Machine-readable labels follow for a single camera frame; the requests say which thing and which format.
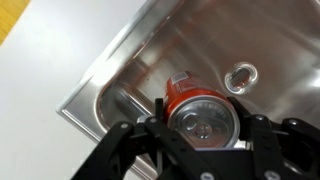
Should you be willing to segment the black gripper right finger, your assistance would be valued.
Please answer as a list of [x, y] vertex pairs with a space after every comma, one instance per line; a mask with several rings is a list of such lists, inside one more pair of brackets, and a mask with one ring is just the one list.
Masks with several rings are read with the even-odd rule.
[[228, 97], [240, 121], [239, 138], [252, 155], [255, 180], [320, 180], [320, 130], [299, 118], [273, 122]]

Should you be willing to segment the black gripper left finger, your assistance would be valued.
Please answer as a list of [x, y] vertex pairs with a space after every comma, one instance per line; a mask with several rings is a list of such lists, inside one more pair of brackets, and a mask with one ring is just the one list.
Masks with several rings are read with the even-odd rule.
[[163, 120], [163, 99], [157, 98], [155, 115], [143, 123], [114, 124], [71, 180], [122, 180], [143, 154], [150, 156], [158, 180], [214, 180], [209, 165]]

